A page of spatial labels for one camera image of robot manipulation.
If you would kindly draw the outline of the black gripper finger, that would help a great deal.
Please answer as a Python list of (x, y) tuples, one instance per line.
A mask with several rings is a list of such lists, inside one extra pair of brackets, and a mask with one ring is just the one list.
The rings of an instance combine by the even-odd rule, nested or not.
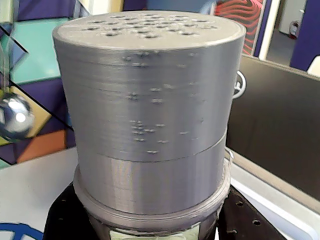
[(75, 194), (68, 186), (49, 208), (44, 227), (45, 240), (97, 240), (88, 214)]
[(285, 237), (238, 190), (230, 188), (217, 221), (220, 240), (284, 240)]

